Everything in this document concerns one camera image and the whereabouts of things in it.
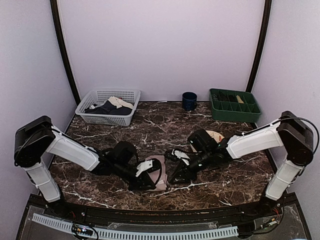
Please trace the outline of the pink and white underwear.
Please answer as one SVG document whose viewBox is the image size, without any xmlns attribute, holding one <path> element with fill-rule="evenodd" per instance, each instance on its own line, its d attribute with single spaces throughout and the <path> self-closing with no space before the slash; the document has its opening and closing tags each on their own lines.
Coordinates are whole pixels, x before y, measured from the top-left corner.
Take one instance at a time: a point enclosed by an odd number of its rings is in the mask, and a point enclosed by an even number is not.
<svg viewBox="0 0 320 240">
<path fill-rule="evenodd" d="M 151 191 L 166 190 L 168 175 L 166 173 L 165 157 L 163 155 L 151 155 L 145 161 L 152 161 L 152 167 L 147 170 L 148 175 L 155 184 L 155 189 L 151 189 Z"/>
</svg>

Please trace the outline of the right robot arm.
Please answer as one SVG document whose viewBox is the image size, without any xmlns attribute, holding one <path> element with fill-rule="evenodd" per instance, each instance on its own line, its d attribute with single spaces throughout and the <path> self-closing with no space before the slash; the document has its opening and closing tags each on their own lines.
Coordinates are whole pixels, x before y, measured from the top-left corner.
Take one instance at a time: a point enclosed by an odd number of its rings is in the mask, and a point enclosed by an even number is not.
<svg viewBox="0 0 320 240">
<path fill-rule="evenodd" d="M 320 145 L 320 131 L 309 119 L 284 111 L 271 123 L 224 137 L 221 141 L 216 141 L 206 130 L 198 129 L 187 142 L 192 151 L 173 149 L 166 153 L 168 159 L 178 161 L 169 178 L 171 184 L 191 183 L 197 179 L 198 172 L 209 166 L 223 167 L 250 154 L 281 149 L 283 161 L 276 165 L 272 179 L 255 205 L 255 213 L 266 217 L 313 161 Z"/>
</svg>

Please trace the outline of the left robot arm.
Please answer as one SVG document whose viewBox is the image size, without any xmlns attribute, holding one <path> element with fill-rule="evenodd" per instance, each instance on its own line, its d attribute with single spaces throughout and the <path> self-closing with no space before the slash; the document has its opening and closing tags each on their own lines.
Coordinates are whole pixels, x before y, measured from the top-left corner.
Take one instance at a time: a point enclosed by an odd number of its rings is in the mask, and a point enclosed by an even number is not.
<svg viewBox="0 0 320 240">
<path fill-rule="evenodd" d="M 23 168 L 35 184 L 51 210 L 60 218 L 67 218 L 70 206 L 43 163 L 43 155 L 52 154 L 74 163 L 98 176 L 114 174 L 128 184 L 129 190 L 154 190 L 156 183 L 148 170 L 152 160 L 129 164 L 138 157 L 135 146 L 120 141 L 114 147 L 98 150 L 66 135 L 52 124 L 51 118 L 43 115 L 19 128 L 14 138 L 14 165 Z"/>
</svg>

